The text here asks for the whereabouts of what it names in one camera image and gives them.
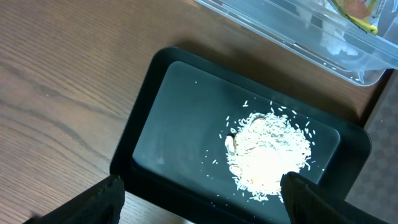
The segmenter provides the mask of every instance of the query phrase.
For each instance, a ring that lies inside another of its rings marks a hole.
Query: rice pile
[[[230,171],[237,189],[252,193],[251,199],[280,196],[280,179],[290,171],[299,173],[310,159],[311,148],[304,132],[293,128],[287,115],[252,113],[239,121],[235,137],[225,141]]]

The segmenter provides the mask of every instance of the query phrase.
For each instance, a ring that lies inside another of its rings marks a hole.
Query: clear plastic container
[[[359,86],[398,69],[398,0],[387,0],[377,35],[312,0],[196,0]]]

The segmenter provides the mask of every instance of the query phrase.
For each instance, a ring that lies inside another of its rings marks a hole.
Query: gray textured surface
[[[365,125],[372,153],[346,201],[389,223],[398,223],[398,72]]]

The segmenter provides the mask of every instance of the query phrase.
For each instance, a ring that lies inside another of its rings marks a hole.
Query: wooden table
[[[46,214],[108,175],[152,56],[176,45],[344,119],[360,88],[192,0],[0,1],[0,223]],[[127,195],[121,223],[183,220]]]

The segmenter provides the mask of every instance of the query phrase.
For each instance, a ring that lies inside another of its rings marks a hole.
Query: rectangular black tray
[[[270,101],[276,115],[286,106],[281,114],[300,127],[310,121],[317,132],[311,170],[300,174],[344,199],[371,150],[362,128],[176,47],[152,59],[111,174],[128,192],[195,223],[288,223],[277,197],[257,202],[237,191],[226,163],[224,138],[234,121],[270,112]]]

